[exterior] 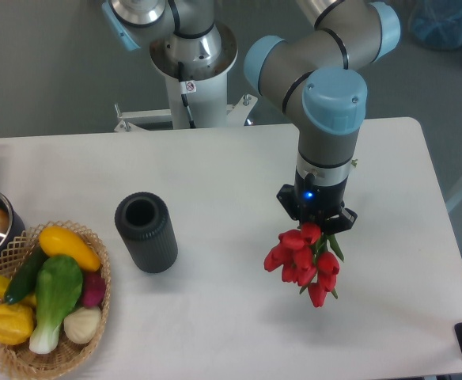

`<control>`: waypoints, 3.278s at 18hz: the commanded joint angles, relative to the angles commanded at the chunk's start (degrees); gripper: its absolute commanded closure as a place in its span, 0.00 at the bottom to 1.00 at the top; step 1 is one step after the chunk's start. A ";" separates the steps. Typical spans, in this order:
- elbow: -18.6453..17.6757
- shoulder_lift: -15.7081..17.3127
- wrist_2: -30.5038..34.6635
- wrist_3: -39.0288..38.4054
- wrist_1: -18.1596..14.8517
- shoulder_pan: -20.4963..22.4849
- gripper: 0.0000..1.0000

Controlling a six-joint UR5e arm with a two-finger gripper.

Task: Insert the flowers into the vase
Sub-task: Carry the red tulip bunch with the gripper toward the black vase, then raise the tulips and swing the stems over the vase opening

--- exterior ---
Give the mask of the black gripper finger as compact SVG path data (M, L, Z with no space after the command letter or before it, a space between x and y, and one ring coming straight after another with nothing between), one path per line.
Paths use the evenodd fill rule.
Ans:
M288 216L301 225L302 201L300 193L294 185L284 184L278 191L277 200L282 205Z
M326 235L338 234L350 230L357 218L358 215L354 211L344 207L337 215L326 218L321 229Z

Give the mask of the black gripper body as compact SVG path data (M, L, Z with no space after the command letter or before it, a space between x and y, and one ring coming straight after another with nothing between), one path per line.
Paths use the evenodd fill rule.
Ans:
M302 201L302 221L323 224L324 220L337 215L345 207L343 195L347 185L349 168L326 170L321 177L316 168L309 170L297 167L294 186Z

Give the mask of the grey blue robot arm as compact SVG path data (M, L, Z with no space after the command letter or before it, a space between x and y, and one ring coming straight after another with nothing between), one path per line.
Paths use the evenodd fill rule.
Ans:
M395 10L375 1L301 1L311 33L295 43L257 40L244 75L298 129L295 182L278 200L300 223L327 234L357 218L343 201L367 86L359 70L400 40ZM148 48L164 76L176 129L227 121L227 74L237 59L233 33L214 16L212 1L106 1L104 15L128 50Z

